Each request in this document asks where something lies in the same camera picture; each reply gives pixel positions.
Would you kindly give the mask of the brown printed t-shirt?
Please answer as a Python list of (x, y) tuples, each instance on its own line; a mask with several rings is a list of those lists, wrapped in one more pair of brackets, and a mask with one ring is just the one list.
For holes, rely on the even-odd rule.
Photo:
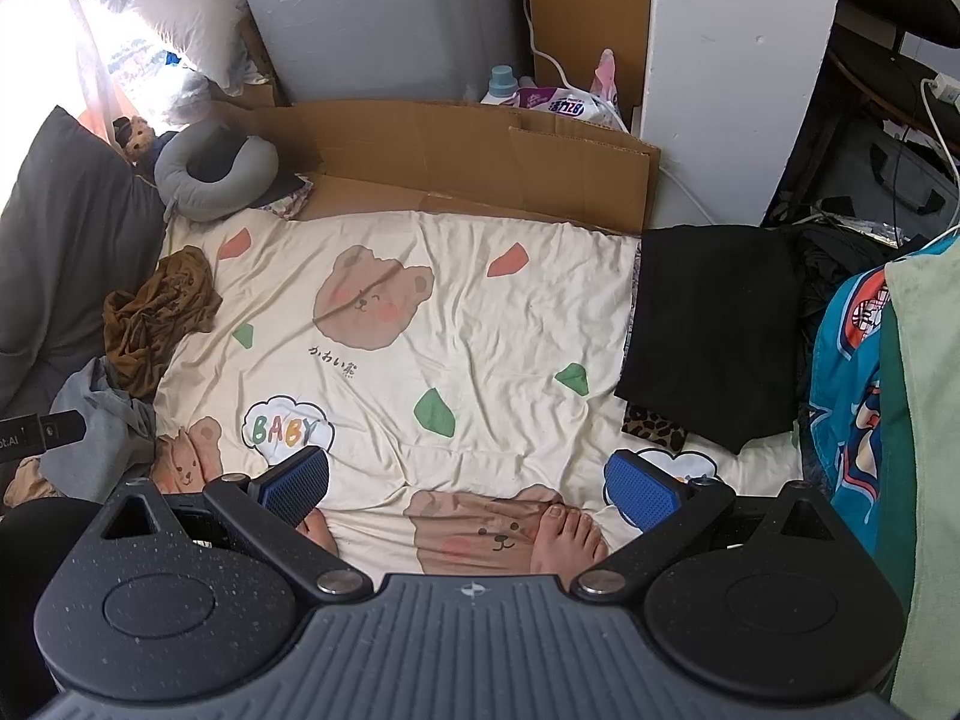
[(220, 309), (213, 271), (193, 245), (163, 257), (137, 293), (112, 291), (104, 300), (104, 352), (117, 383), (149, 400), (189, 333), (208, 333)]

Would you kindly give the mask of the leopard print cloth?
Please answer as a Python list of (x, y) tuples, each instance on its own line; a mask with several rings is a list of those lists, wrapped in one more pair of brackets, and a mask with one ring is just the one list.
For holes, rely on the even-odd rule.
[(686, 431), (678, 422), (633, 403), (626, 405), (622, 431), (659, 445), (672, 454), (678, 454), (686, 442)]

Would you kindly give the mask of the grey crumpled garment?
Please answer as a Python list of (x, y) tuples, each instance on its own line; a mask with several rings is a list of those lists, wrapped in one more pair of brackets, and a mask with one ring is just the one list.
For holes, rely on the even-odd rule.
[(103, 504), (122, 481), (148, 475), (155, 461), (155, 410), (119, 387), (104, 356), (71, 374), (55, 395), (52, 413), (71, 410), (83, 418), (85, 435), (47, 450), (39, 465), (57, 493)]

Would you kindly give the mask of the person's right foot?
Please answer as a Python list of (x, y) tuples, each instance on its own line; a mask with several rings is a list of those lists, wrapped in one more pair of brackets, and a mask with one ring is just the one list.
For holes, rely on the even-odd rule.
[(590, 515), (553, 504), (540, 518), (530, 572), (556, 575), (567, 589), (571, 582), (608, 556), (602, 530)]

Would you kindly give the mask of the black folded garment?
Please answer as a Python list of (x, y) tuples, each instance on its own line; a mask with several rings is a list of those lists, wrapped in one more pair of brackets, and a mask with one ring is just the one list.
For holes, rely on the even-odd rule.
[(850, 274), (825, 226), (644, 234), (615, 395), (736, 454), (788, 431), (812, 325)]

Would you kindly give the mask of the teal printed fabric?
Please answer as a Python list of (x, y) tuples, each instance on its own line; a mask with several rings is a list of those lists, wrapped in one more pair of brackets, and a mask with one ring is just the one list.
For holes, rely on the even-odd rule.
[(812, 349), (807, 478), (867, 553), (880, 525), (880, 340), (890, 302), (884, 268), (848, 278), (823, 312)]

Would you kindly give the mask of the cream bear print blanket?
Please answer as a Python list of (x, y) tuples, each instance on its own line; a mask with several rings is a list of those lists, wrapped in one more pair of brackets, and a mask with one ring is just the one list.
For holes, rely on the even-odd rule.
[(522, 574), (560, 507), (610, 548), (635, 536), (605, 492), (633, 450), (675, 478), (771, 496), (799, 440), (664, 449), (622, 427), (615, 394), (641, 246), (568, 223), (397, 211), (178, 220), (221, 304), (155, 398), (153, 478), (196, 493), (299, 450), (329, 462), (320, 511), (366, 574)]

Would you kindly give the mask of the plush toy with sunglasses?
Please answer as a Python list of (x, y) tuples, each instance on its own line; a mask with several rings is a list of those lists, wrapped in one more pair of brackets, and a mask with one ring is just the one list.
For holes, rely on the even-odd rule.
[(178, 135), (176, 130), (156, 133), (143, 117), (119, 117), (112, 122), (114, 140), (124, 153), (125, 159), (148, 182), (155, 182), (156, 161), (161, 151)]

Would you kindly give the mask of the black flat pad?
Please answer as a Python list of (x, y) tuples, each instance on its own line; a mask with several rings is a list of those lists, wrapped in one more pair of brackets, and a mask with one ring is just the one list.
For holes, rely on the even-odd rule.
[(290, 197), (293, 193), (299, 192), (304, 187), (308, 181), (306, 179), (301, 179), (298, 174), (290, 171), (280, 171), (274, 179), (267, 190), (260, 195), (257, 200), (254, 200), (251, 203), (252, 208), (263, 208), (264, 206), (271, 205), (277, 200), (286, 199)]

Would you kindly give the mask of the grey neck pillow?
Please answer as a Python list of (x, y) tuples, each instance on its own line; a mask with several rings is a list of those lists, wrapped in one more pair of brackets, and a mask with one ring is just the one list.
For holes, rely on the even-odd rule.
[(267, 140), (206, 119), (163, 146), (153, 174), (167, 220), (210, 223), (262, 199), (279, 169), (278, 151)]

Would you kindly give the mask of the light green towel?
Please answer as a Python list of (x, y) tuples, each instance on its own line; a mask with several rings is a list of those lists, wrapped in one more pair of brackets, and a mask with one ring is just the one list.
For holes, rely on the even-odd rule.
[(958, 247), (885, 268), (877, 559), (908, 605), (893, 703), (958, 715)]

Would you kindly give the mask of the brown cardboard sheet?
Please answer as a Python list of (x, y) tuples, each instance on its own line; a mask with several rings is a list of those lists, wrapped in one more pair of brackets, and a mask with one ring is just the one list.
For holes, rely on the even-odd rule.
[(659, 150), (628, 133), (514, 107), (386, 99), (213, 106), (309, 177), (305, 220), (420, 210), (569, 221), (638, 234)]

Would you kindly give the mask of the purple white refill pouch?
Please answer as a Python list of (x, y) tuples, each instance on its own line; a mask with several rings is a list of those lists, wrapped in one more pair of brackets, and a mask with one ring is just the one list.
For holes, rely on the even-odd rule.
[(610, 104), (597, 101), (589, 93), (561, 86), (528, 86), (517, 91), (516, 104), (521, 109), (548, 112), (548, 114), (583, 121), (599, 127), (625, 132), (622, 119)]

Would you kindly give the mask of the white pillow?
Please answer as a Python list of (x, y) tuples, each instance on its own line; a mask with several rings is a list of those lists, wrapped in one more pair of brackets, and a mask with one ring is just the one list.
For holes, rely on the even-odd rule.
[(241, 25), (251, 15), (247, 0), (101, 0), (116, 13), (130, 11), (167, 50), (215, 83), (241, 93), (256, 71)]

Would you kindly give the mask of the pink spray bottle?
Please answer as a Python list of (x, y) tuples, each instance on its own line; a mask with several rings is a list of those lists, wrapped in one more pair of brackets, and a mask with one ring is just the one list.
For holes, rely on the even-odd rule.
[(617, 89), (617, 64), (615, 64), (615, 54), (610, 47), (606, 47), (601, 52), (594, 78), (590, 82), (590, 93), (596, 98), (602, 99), (604, 103), (616, 106), (619, 104), (619, 90)]

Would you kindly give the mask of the blue cap detergent bottle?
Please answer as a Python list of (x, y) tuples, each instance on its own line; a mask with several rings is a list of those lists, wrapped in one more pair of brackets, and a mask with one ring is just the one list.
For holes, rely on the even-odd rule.
[(498, 64), (490, 68), (488, 75), (487, 93), (480, 99), (480, 103), (487, 106), (504, 106), (511, 104), (519, 91), (519, 80), (514, 75), (512, 66)]

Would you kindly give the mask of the white pillar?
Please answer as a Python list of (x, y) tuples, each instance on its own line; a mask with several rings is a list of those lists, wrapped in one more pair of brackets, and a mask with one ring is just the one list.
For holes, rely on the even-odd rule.
[(804, 124), (838, 0), (651, 0), (640, 137), (654, 227), (757, 224)]

